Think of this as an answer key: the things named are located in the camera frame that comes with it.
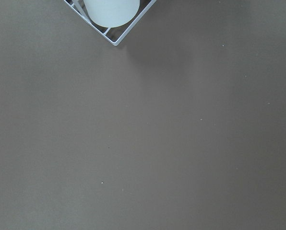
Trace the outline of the white cup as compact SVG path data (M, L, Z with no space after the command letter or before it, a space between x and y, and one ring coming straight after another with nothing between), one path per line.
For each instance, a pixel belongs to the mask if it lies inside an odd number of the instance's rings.
M84 0L90 19L102 27L119 27L138 12L139 0Z

